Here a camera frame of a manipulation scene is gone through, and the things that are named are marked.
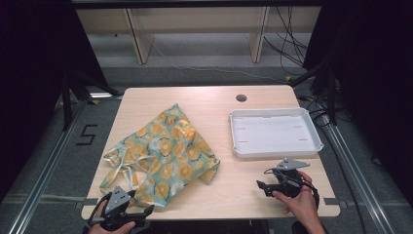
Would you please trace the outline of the aluminium floor rail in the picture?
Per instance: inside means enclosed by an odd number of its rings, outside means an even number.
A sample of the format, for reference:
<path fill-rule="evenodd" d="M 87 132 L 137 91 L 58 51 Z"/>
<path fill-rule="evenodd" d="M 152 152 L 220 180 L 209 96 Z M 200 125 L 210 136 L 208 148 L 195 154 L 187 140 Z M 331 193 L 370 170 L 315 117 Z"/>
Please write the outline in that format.
<path fill-rule="evenodd" d="M 86 104 L 87 102 L 85 100 L 79 100 L 75 106 L 72 106 L 71 102 L 68 105 L 68 108 L 72 111 L 69 122 L 65 124 L 59 132 L 54 148 L 49 154 L 46 163 L 42 166 L 42 171 L 36 177 L 36 181 L 30 192 L 24 197 L 19 212 L 16 215 L 11 228 L 8 230 L 8 234 L 24 234 L 24 231 L 38 207 L 41 197 L 56 169 L 57 163 L 66 147 L 74 125 Z"/>
<path fill-rule="evenodd" d="M 395 234 L 385 210 L 374 195 L 365 176 L 362 174 L 360 167 L 357 165 L 357 162 L 338 127 L 333 124 L 327 115 L 322 117 L 322 122 L 326 125 L 327 138 L 332 140 L 333 146 L 340 157 L 340 162 L 349 172 L 357 192 L 378 229 L 379 234 Z"/>

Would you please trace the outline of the person's right hand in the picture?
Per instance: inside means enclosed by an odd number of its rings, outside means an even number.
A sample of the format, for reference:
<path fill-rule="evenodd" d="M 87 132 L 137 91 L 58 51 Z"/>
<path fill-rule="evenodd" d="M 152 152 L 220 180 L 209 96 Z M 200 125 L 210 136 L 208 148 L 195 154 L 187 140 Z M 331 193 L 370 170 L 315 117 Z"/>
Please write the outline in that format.
<path fill-rule="evenodd" d="M 318 213 L 313 192 L 308 186 L 303 186 L 295 198 L 287 197 L 279 191 L 274 191 L 273 194 L 278 201 L 285 204 L 282 211 L 284 215 L 292 213 L 300 221 L 304 215 Z"/>

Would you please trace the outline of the person's left hand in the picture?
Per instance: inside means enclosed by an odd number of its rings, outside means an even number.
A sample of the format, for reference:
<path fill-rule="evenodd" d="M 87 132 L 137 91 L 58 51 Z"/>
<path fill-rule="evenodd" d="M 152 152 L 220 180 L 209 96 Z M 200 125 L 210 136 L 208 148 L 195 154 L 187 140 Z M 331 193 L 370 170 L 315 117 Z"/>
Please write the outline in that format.
<path fill-rule="evenodd" d="M 105 200 L 99 205 L 99 207 L 97 208 L 94 214 L 94 217 L 101 217 L 101 213 L 103 209 L 105 208 L 106 203 L 107 201 Z M 115 231 L 107 231 L 103 227 L 101 227 L 101 225 L 98 223 L 98 224 L 93 225 L 92 228 L 89 229 L 88 234 L 129 234 L 133 230 L 134 227 L 135 227 L 135 222 L 130 221 Z"/>

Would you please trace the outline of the white plastic tray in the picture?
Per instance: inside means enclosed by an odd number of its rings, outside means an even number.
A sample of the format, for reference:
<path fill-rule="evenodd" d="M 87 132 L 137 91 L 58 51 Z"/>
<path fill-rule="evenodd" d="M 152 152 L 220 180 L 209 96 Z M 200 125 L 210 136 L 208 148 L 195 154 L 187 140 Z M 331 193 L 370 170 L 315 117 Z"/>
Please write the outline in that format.
<path fill-rule="evenodd" d="M 229 118 L 239 158 L 314 158 L 324 147 L 309 111 L 301 107 L 236 109 Z"/>

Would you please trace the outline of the black curtain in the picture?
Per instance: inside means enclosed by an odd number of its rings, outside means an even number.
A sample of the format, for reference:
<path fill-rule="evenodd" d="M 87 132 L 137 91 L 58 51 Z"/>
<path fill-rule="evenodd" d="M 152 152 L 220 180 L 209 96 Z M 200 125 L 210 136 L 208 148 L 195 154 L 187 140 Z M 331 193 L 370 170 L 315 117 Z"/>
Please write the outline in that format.
<path fill-rule="evenodd" d="M 0 202 L 31 156 L 66 86 L 107 87 L 70 0 L 0 0 Z"/>
<path fill-rule="evenodd" d="M 413 207 L 413 0 L 324 0 L 304 67 L 327 55 L 375 156 Z"/>

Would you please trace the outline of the lemon print cloth bag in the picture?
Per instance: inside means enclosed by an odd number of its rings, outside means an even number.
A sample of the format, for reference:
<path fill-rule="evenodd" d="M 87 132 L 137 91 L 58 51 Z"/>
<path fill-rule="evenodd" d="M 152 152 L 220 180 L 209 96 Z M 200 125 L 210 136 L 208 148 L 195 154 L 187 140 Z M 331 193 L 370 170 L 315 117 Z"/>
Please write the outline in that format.
<path fill-rule="evenodd" d="M 175 104 L 115 144 L 103 159 L 111 166 L 99 189 L 109 192 L 122 174 L 135 202 L 164 207 L 192 180 L 210 182 L 220 161 Z"/>

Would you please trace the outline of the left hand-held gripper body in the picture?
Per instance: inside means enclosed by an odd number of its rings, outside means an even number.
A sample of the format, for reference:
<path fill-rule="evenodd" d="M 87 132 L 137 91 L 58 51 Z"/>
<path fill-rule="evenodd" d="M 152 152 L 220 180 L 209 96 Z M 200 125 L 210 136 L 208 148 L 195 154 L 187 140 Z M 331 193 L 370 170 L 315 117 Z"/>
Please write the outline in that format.
<path fill-rule="evenodd" d="M 99 224 L 107 231 L 115 231 L 126 224 L 126 209 L 130 197 L 122 187 L 116 186 L 109 194 L 105 208 L 100 217 Z"/>

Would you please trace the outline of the light wooden desk frame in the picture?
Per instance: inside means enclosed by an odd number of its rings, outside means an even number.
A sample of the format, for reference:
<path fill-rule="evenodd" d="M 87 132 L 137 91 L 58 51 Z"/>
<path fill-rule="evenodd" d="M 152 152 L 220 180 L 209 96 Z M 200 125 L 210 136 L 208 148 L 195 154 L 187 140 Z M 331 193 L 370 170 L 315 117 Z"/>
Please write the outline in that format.
<path fill-rule="evenodd" d="M 260 61 L 264 35 L 283 32 L 292 21 L 295 33 L 311 33 L 319 7 L 212 7 L 79 10 L 88 34 L 129 34 L 136 61 L 144 64 L 157 34 L 245 33 L 252 61 Z"/>

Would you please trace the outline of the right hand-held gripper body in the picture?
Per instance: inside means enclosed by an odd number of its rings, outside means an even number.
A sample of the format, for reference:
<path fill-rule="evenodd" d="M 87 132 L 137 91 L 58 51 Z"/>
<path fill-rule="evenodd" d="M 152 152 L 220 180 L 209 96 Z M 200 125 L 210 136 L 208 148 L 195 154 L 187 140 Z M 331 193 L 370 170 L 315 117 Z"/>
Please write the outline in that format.
<path fill-rule="evenodd" d="M 273 173 L 279 181 L 280 192 L 287 197 L 296 197 L 304 185 L 303 178 L 298 173 L 298 169 L 309 166 L 309 163 L 287 158 L 275 165 Z"/>

